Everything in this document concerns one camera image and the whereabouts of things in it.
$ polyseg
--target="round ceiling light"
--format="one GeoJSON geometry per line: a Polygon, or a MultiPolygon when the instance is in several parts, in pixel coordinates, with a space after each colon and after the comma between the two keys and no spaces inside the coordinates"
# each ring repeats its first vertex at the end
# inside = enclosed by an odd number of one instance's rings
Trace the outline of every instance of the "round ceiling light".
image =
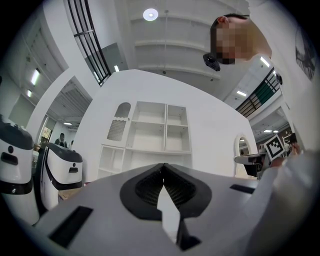
{"type": "Polygon", "coordinates": [[[153,8],[146,9],[143,12],[143,18],[149,22],[154,21],[156,18],[158,18],[158,11],[153,8]]]}

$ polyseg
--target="black railing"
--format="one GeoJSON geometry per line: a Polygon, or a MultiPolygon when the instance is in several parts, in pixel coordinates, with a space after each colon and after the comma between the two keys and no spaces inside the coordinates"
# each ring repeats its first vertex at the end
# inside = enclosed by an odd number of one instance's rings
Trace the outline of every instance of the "black railing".
{"type": "Polygon", "coordinates": [[[68,0],[70,14],[76,30],[74,37],[79,39],[82,49],[89,62],[88,65],[90,64],[89,68],[94,73],[93,75],[99,85],[101,85],[108,76],[111,76],[111,72],[97,38],[88,0],[73,0],[73,2],[78,22],[76,22],[75,19],[71,0],[68,0]]]}
{"type": "Polygon", "coordinates": [[[236,111],[247,118],[279,90],[280,85],[274,71],[275,69],[272,68],[253,93],[236,108],[236,111]]]}

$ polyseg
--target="hair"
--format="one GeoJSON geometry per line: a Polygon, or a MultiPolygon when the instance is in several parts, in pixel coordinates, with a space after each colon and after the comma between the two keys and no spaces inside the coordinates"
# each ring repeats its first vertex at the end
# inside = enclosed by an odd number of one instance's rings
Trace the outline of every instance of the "hair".
{"type": "Polygon", "coordinates": [[[297,143],[297,136],[295,133],[292,133],[290,136],[290,144],[297,143]]]}
{"type": "MultiPolygon", "coordinates": [[[[240,14],[236,14],[236,13],[229,13],[226,15],[223,15],[227,18],[233,17],[233,18],[238,18],[241,20],[247,20],[249,17],[249,15],[240,15],[240,14]]],[[[213,54],[213,57],[221,64],[234,64],[235,63],[235,59],[234,58],[223,58],[222,53],[221,52],[217,52],[216,48],[217,48],[217,25],[219,24],[218,22],[218,18],[216,18],[210,28],[210,52],[211,54],[213,54]]]]}

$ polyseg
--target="white robot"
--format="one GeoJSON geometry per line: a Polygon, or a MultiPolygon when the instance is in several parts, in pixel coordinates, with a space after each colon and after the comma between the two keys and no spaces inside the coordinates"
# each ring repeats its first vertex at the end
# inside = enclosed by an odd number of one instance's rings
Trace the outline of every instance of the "white robot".
{"type": "Polygon", "coordinates": [[[15,217],[33,225],[39,220],[32,178],[31,135],[0,115],[0,191],[15,217]]]}
{"type": "Polygon", "coordinates": [[[58,191],[82,187],[82,157],[68,148],[46,143],[41,165],[40,193],[43,206],[58,205],[58,191]]]}

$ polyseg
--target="shelving unit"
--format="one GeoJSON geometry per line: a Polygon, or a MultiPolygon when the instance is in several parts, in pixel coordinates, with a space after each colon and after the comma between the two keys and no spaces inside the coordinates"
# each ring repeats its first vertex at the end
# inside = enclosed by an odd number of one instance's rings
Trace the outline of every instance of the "shelving unit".
{"type": "Polygon", "coordinates": [[[123,119],[128,130],[120,139],[118,133],[123,129],[110,128],[114,131],[114,140],[121,141],[108,140],[107,145],[102,145],[98,179],[158,163],[192,168],[190,127],[185,107],[138,101],[134,111],[129,111],[127,105],[121,104],[113,121],[123,119]]]}
{"type": "Polygon", "coordinates": [[[121,173],[125,149],[102,145],[98,177],[121,173]]]}

